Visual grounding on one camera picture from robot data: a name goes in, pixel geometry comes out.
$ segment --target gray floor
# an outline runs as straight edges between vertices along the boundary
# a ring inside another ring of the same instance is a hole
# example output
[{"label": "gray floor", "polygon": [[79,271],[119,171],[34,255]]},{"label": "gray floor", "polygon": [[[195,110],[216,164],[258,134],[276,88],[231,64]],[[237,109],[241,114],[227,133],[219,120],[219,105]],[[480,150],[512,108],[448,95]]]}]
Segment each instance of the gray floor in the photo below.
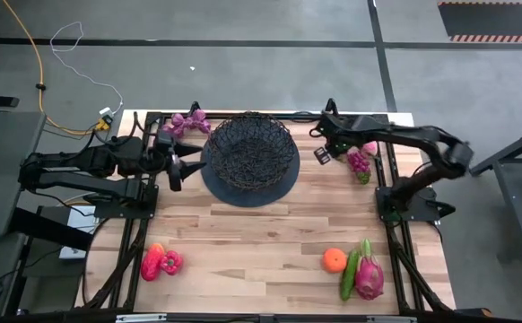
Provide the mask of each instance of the gray floor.
[{"label": "gray floor", "polygon": [[[88,38],[370,41],[365,0],[12,0],[36,37],[82,21]],[[385,41],[444,42],[436,1],[377,0]],[[77,36],[78,30],[64,36]],[[0,2],[0,36],[23,34]],[[47,46],[45,109],[68,127],[88,127],[116,95],[64,69]],[[342,110],[386,111],[374,49],[366,48],[103,48],[81,47],[69,64],[122,92],[126,109],[322,109],[334,97]],[[469,141],[474,162],[522,134],[522,50],[388,50],[400,112]],[[0,94],[37,109],[38,72],[29,46],[0,45]],[[44,134],[39,150],[76,150],[83,142]],[[485,307],[522,319],[522,263],[502,266],[496,253],[520,239],[496,179],[442,181],[439,198],[457,207],[443,220],[448,270],[458,308]],[[53,189],[70,197],[78,192]],[[21,205],[53,205],[23,196]],[[76,280],[36,278],[32,310],[70,306]]]}]

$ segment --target warning stripe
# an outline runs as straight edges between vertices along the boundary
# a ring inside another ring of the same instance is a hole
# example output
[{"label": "warning stripe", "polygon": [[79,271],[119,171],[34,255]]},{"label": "warning stripe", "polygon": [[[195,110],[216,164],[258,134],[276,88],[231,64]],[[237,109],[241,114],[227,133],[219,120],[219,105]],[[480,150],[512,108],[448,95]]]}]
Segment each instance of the warning stripe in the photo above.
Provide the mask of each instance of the warning stripe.
[{"label": "warning stripe", "polygon": [[454,35],[452,42],[517,42],[522,43],[522,36],[514,35]]},{"label": "warning stripe", "polygon": [[438,5],[445,4],[511,4],[511,5],[522,5],[522,2],[498,2],[498,1],[490,1],[490,2],[467,2],[467,1],[444,1],[439,2]]}]

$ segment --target green cucumber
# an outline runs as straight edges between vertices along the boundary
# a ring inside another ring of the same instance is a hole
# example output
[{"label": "green cucumber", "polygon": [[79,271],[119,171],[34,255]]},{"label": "green cucumber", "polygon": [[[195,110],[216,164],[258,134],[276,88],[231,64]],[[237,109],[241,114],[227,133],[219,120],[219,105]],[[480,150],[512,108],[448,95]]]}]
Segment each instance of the green cucumber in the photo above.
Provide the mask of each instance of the green cucumber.
[{"label": "green cucumber", "polygon": [[357,272],[357,263],[359,262],[359,251],[351,250],[347,267],[343,271],[343,279],[341,280],[341,300],[348,301],[351,298],[351,291],[354,287],[354,275]]}]

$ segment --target wooden table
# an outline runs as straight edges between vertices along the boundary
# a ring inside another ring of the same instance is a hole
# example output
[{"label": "wooden table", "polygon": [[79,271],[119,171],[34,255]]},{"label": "wooden table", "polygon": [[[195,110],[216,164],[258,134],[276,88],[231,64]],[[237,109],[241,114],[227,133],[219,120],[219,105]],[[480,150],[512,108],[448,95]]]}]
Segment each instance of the wooden table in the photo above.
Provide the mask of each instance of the wooden table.
[{"label": "wooden table", "polygon": [[[137,113],[144,120],[146,110]],[[389,119],[401,125],[413,123],[408,113],[391,113]],[[218,123],[219,120],[212,120],[213,128]],[[277,202],[238,208],[212,196],[198,173],[186,179],[181,192],[169,190],[167,175],[158,177],[160,199],[146,248],[159,242],[166,249],[174,249],[184,256],[185,267],[179,275],[161,275],[154,282],[140,279],[135,311],[397,313],[387,235],[376,215],[373,191],[378,182],[374,170],[370,183],[363,186],[345,164],[333,161],[321,166],[313,151],[324,140],[309,137],[314,124],[283,123],[299,148],[300,174],[289,194]],[[127,110],[119,134],[128,134],[132,125],[133,111]],[[203,145],[205,135],[191,132],[184,142]],[[422,163],[417,149],[396,145],[395,151],[401,176],[412,175]],[[198,159],[199,154],[184,158]],[[390,184],[388,172],[386,178]],[[92,243],[87,263],[89,298],[116,265],[123,227],[123,220],[108,221]],[[454,308],[439,235],[426,223],[410,223],[410,227],[419,271],[437,295]],[[374,301],[354,296],[342,302],[339,275],[321,269],[321,255],[332,247],[348,252],[364,238],[372,241],[384,269],[385,293]],[[410,279],[403,267],[402,272],[406,298],[413,306]],[[120,305],[129,278],[128,271]]]}]

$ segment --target wire basket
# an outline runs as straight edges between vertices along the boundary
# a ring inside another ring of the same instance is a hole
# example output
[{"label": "wire basket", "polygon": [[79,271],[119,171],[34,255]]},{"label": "wire basket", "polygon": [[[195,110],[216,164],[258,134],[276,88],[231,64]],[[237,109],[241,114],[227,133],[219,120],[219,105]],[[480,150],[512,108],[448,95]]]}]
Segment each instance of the wire basket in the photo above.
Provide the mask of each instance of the wire basket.
[{"label": "wire basket", "polygon": [[258,112],[225,119],[211,133],[209,145],[215,174],[243,190],[259,190],[279,182],[295,154],[289,129]]}]

